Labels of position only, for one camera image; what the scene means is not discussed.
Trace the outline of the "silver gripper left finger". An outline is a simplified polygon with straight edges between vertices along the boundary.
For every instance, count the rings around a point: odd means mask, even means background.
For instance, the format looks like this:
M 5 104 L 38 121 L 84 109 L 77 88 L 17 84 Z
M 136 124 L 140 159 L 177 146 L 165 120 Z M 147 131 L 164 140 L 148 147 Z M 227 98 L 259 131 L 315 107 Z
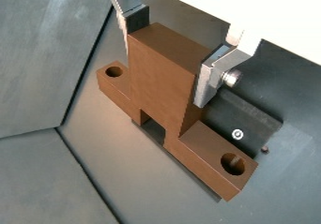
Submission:
M 116 20 L 123 32 L 124 43 L 128 34 L 149 25 L 149 7 L 141 0 L 109 0 L 116 11 Z

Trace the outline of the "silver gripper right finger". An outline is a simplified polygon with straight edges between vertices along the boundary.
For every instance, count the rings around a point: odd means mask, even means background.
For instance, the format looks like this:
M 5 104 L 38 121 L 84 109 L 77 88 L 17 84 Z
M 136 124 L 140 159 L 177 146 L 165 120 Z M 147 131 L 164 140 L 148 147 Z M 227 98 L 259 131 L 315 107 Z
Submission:
M 193 87 L 192 104 L 203 108 L 215 96 L 222 84 L 234 87 L 240 72 L 234 68 L 251 56 L 239 49 L 243 32 L 227 33 L 222 42 L 203 59 Z

